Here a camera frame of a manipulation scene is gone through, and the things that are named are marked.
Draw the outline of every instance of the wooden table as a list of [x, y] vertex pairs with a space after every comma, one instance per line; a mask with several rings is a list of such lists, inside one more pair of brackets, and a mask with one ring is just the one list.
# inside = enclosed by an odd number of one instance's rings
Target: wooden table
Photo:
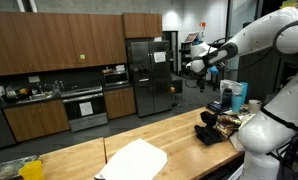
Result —
[[106, 164], [104, 139], [98, 138], [82, 144], [41, 155], [46, 180], [90, 180]]
[[162, 149], [168, 162], [155, 179], [199, 179], [242, 155], [229, 140], [205, 146], [196, 138], [195, 125], [204, 126], [200, 108], [147, 126], [105, 138], [106, 157], [139, 138]]

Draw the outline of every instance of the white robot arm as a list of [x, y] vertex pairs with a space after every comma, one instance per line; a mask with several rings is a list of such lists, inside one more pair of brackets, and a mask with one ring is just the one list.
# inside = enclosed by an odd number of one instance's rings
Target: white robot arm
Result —
[[[192, 69], [196, 73], [205, 72], [208, 67], [234, 56], [268, 47], [273, 47], [285, 62], [298, 68], [297, 8], [283, 8], [256, 20], [216, 51], [194, 57]], [[246, 149], [240, 179], [277, 179], [279, 161], [267, 154], [297, 132], [298, 74], [239, 131], [238, 139]]]

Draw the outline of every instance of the stainless steel refrigerator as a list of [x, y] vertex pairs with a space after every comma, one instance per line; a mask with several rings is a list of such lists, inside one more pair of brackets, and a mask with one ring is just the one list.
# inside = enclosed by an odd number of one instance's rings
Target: stainless steel refrigerator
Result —
[[171, 109], [169, 43], [132, 42], [127, 50], [138, 116]]

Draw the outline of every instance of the blue container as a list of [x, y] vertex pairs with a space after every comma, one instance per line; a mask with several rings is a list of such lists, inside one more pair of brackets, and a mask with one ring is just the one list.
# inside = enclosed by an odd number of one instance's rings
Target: blue container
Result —
[[232, 112], [239, 113], [240, 106], [242, 105], [241, 104], [241, 99], [242, 99], [241, 94], [239, 94], [239, 95], [233, 94], [232, 95], [232, 97], [231, 97], [231, 110], [232, 110]]
[[245, 104], [246, 96], [247, 96], [247, 90], [248, 90], [248, 83], [247, 82], [240, 82], [242, 85], [242, 91], [241, 91], [241, 104]]

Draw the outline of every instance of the white paper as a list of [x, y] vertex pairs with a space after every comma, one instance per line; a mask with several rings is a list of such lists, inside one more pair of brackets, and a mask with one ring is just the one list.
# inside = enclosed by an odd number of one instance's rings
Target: white paper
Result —
[[91, 102], [80, 103], [81, 116], [93, 114]]
[[166, 62], [166, 52], [155, 52], [153, 53], [155, 57], [155, 63]]
[[95, 178], [150, 180], [167, 163], [167, 154], [142, 139], [120, 149]]

